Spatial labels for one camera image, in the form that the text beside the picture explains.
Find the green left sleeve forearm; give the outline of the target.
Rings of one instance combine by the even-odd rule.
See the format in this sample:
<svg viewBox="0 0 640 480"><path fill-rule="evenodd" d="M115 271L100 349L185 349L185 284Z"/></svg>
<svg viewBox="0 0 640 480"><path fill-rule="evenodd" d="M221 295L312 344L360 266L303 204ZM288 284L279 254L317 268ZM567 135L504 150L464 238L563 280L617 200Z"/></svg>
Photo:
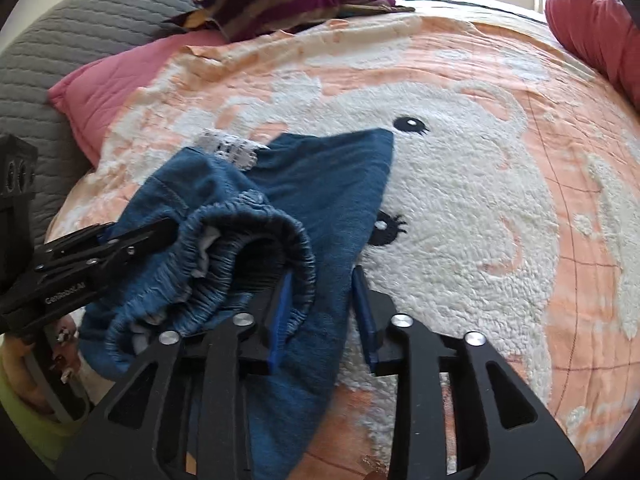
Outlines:
<svg viewBox="0 0 640 480"><path fill-rule="evenodd" d="M6 372L1 370L1 405L37 457L53 470L68 440L77 431L73 422L63 424L53 416L37 413L12 389Z"/></svg>

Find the left hand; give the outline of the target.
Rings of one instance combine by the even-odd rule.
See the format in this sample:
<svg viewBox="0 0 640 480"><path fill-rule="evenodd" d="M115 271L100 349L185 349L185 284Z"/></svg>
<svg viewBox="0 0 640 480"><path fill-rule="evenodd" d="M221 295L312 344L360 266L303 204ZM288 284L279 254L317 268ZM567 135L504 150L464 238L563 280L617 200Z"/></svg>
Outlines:
<svg viewBox="0 0 640 480"><path fill-rule="evenodd" d="M53 347L52 367L63 378L68 379L80 370L76 323L70 315L66 315L54 327L56 345ZM26 405L37 413L52 415L53 406L27 366L27 357L32 354L32 348L32 344L26 344L21 338L4 336L1 347L2 366L12 390Z"/></svg>

